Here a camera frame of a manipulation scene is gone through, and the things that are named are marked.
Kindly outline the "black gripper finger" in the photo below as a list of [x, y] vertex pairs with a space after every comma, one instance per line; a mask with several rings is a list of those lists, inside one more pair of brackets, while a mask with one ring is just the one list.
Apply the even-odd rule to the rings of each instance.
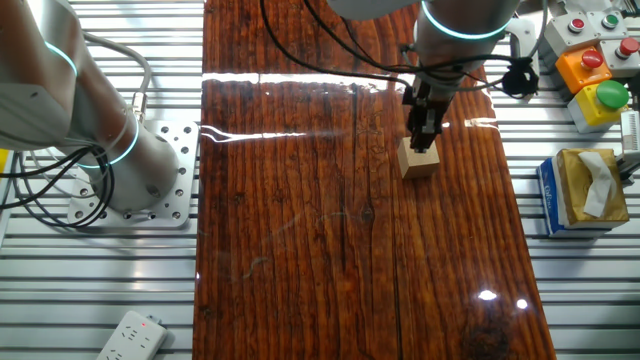
[[410, 148], [416, 153], [425, 153], [442, 133], [441, 121], [427, 116], [412, 116], [408, 121], [411, 132]]
[[402, 105], [409, 109], [409, 118], [414, 118], [417, 115], [416, 102], [417, 100], [414, 95], [414, 88], [411, 85], [406, 85], [402, 96]]

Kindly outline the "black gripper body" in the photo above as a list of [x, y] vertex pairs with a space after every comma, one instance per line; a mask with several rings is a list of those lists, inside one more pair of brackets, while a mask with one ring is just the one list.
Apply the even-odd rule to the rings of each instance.
[[419, 77], [414, 80], [414, 97], [419, 106], [435, 111], [442, 118], [450, 105], [450, 93], [441, 88], [434, 87]]

